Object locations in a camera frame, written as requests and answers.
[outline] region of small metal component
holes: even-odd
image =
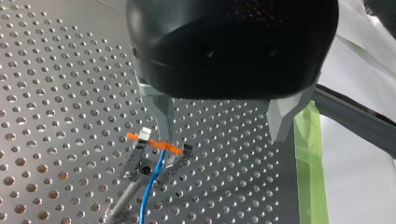
[[[150,135],[151,135],[151,129],[142,128],[142,130],[138,135],[139,138],[137,139],[137,141],[134,141],[134,148],[143,150],[147,145],[147,141],[149,140]]]
[[[141,186],[147,185],[153,170],[157,164],[142,157],[142,151],[148,145],[151,130],[142,128],[137,140],[134,141],[134,148],[131,154],[125,158],[121,167],[119,177],[124,180],[132,181],[128,189],[122,194],[117,203],[111,204],[106,211],[106,223],[116,224],[124,221],[126,212],[123,211],[128,202],[134,197]],[[192,146],[183,145],[183,155],[170,154],[168,160],[164,163],[163,172],[154,181],[153,187],[157,189],[165,184],[177,172],[177,170],[185,164],[185,161],[192,157]]]
[[[184,144],[183,145],[183,156],[191,158],[192,155],[192,146]]]
[[[161,188],[162,185],[167,183],[169,179],[177,173],[178,169],[180,169],[186,161],[192,158],[192,156],[192,146],[187,144],[183,145],[183,155],[169,155],[167,160],[164,162],[163,172],[157,177],[158,185],[154,185],[154,188]]]

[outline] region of wire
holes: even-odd
[[[155,166],[154,172],[149,179],[148,186],[146,187],[145,194],[143,196],[142,205],[140,206],[140,218],[139,224],[145,224],[145,213],[146,213],[146,204],[149,199],[149,192],[151,191],[152,184],[154,183],[155,178],[163,171],[163,159],[165,158],[166,150],[161,151],[160,158],[158,159],[157,165]]]

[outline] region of perforated aluminum surface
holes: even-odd
[[[0,3],[0,223],[103,223],[128,185],[117,179],[132,146],[124,136],[155,129],[155,119],[127,43],[40,4]],[[152,192],[147,223],[298,223],[292,137],[273,145],[265,111],[260,102],[175,100],[174,143],[194,145],[195,158]]]

